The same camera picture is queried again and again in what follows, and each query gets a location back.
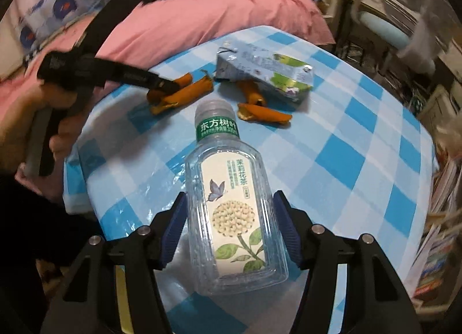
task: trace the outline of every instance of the checkered tablecloth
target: checkered tablecloth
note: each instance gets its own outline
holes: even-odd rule
[[[293,115],[288,128],[237,120],[241,139],[263,156],[273,191],[335,234],[377,239],[401,279],[417,250],[428,207],[433,143],[421,124],[387,91],[358,70],[304,40],[261,26],[205,43],[153,70],[194,80],[212,73],[216,52],[238,39],[313,65],[314,89],[297,109],[269,98],[269,107]],[[216,84],[207,99],[235,108],[243,95]],[[184,189],[183,160],[195,147],[197,102],[154,117],[146,91],[121,86],[93,110],[65,171],[71,211],[91,203],[108,239],[127,236],[168,209]],[[289,279],[259,291],[207,298],[193,289],[186,228],[174,260],[156,272],[176,334],[288,333],[306,281],[289,262]],[[346,268],[340,267],[331,333],[340,330]]]

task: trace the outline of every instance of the silver rivet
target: silver rivet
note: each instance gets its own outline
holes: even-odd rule
[[[144,236],[151,232],[151,227],[149,226],[141,226],[138,230],[136,230],[140,235]]]
[[[371,234],[363,234],[361,236],[362,241],[366,244],[372,244],[374,242],[374,237]]]
[[[93,236],[88,240],[88,242],[90,243],[90,245],[97,245],[97,244],[99,244],[100,241],[101,241],[101,236],[99,236],[99,235],[93,235]]]
[[[323,225],[313,225],[311,227],[311,231],[313,231],[315,234],[322,234],[326,229],[324,228]]]

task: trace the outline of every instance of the purple butterfly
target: purple butterfly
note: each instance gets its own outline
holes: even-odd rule
[[[225,182],[221,182],[218,186],[213,179],[210,179],[210,194],[208,196],[209,201],[218,200],[225,193]]]

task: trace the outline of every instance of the clear empty bottle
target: clear empty bottle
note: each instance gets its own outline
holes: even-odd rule
[[[239,139],[231,105],[201,102],[186,158],[189,246],[203,295],[246,292],[288,277],[262,157]]]

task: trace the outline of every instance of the pink bedsheet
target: pink bedsheet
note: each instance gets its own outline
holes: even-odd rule
[[[38,84],[36,72],[45,53],[71,49],[91,19],[81,20],[53,40],[31,63],[24,77],[0,85],[0,121],[20,93]],[[137,6],[112,31],[97,56],[150,68],[213,38],[258,25],[276,27],[316,45],[334,43],[312,0],[159,0]],[[95,89],[92,103],[116,87],[114,83],[107,83],[104,89]],[[62,192],[62,162],[60,164],[54,176],[46,182],[36,182],[50,199],[56,199]]]

